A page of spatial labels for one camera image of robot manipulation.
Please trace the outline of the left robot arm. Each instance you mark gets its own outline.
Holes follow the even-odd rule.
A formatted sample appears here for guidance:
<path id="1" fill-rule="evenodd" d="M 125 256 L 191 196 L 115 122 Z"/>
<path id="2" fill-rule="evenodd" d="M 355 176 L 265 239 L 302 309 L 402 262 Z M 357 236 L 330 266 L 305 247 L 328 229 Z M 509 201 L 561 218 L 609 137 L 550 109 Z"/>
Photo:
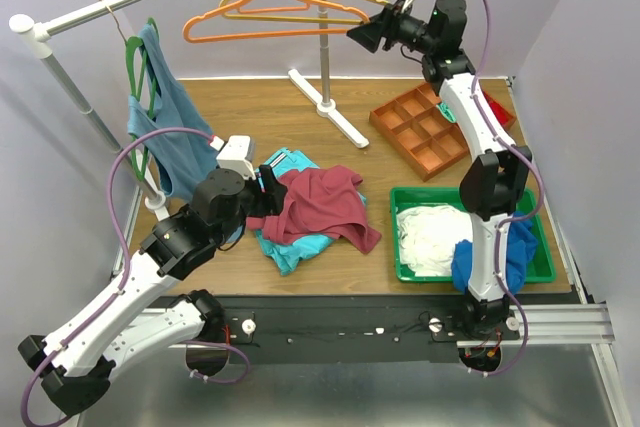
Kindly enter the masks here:
<path id="1" fill-rule="evenodd" d="M 278 215 L 286 187 L 268 165 L 245 179 L 225 168 L 197 185 L 193 199 L 158 222 L 122 272 L 57 330 L 29 335 L 18 346 L 41 385 L 66 418 L 84 412 L 126 368 L 176 343 L 227 348 L 225 313 L 206 290 L 178 298 L 167 310 L 135 325 L 156 299 L 237 242 L 250 217 Z"/>

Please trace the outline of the maroon tank top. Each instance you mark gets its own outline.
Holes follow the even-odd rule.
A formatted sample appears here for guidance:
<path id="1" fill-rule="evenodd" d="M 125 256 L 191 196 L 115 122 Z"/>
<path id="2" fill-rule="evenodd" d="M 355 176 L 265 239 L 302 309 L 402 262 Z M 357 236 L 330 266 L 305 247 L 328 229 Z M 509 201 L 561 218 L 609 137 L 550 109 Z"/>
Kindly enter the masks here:
<path id="1" fill-rule="evenodd" d="M 278 181 L 287 188 L 281 213 L 247 219 L 247 228 L 260 231 L 264 239 L 289 245 L 311 234 L 343 237 L 363 254 L 371 252 L 381 239 L 381 233 L 368 221 L 358 191 L 363 182 L 360 174 L 336 165 L 290 170 Z"/>

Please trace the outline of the orange hanger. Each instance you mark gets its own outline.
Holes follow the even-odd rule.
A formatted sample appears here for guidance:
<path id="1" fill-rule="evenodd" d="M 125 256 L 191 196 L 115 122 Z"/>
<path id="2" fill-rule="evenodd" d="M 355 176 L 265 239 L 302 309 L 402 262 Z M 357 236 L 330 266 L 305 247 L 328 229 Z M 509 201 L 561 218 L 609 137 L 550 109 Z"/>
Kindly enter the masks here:
<path id="1" fill-rule="evenodd" d="M 246 9 L 254 0 L 221 0 L 219 5 L 200 15 L 189 19 L 183 26 L 183 39 L 189 43 L 211 43 L 235 40 L 249 40 L 274 37 L 308 36 L 316 34 L 343 34 L 346 26 L 361 26 L 369 22 L 365 12 L 355 7 L 344 6 L 328 0 L 292 0 L 294 6 L 274 7 L 266 9 Z M 317 7 L 322 13 L 329 11 L 341 12 L 350 15 L 350 18 L 329 17 L 301 17 L 300 12 L 307 12 L 312 7 Z M 217 17 L 225 17 L 231 20 L 262 21 L 262 22 L 288 22 L 298 24 L 319 24 L 318 29 L 297 29 L 279 31 L 256 31 L 236 34 L 216 34 L 207 36 L 193 36 L 191 30 L 198 24 Z"/>

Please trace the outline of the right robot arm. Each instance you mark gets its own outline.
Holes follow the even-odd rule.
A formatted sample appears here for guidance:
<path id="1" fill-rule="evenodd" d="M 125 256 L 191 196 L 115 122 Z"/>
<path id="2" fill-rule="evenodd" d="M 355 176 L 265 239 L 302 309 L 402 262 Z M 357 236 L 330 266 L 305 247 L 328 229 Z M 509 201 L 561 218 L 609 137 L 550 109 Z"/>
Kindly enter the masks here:
<path id="1" fill-rule="evenodd" d="M 347 36 L 371 53 L 394 45 L 420 53 L 424 79 L 453 112 L 469 147 L 472 163 L 459 196 L 471 217 L 472 263 L 457 320 L 467 336 L 480 339 L 510 316 L 507 237 L 532 154 L 506 135 L 478 87 L 476 70 L 461 47 L 465 0 L 436 0 L 427 21 L 413 17 L 404 1 L 386 5 Z"/>

